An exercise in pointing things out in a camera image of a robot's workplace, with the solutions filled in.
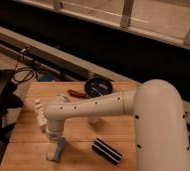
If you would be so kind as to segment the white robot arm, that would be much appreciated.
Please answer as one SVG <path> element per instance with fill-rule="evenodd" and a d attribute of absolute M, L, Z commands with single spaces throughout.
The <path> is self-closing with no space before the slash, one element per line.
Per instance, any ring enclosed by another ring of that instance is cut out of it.
<path fill-rule="evenodd" d="M 170 83 L 152 79 L 134 90 L 44 107 L 46 134 L 59 139 L 68 118 L 132 115 L 137 171 L 190 171 L 190 147 L 181 96 Z"/>

